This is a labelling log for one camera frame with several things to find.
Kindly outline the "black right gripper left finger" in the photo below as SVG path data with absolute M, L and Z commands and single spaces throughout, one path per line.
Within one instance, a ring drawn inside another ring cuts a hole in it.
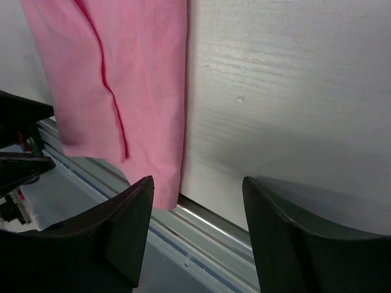
M 131 292 L 138 287 L 154 182 L 42 231 L 1 231 L 2 292 Z

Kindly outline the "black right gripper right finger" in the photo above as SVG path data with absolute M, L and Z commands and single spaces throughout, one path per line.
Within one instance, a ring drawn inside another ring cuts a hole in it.
M 390 236 L 324 219 L 250 176 L 242 192 L 261 292 L 390 292 Z

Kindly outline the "pink t-shirt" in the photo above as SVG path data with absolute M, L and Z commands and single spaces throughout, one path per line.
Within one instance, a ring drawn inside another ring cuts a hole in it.
M 64 153 L 155 182 L 178 201 L 185 133 L 186 1 L 23 1 Z

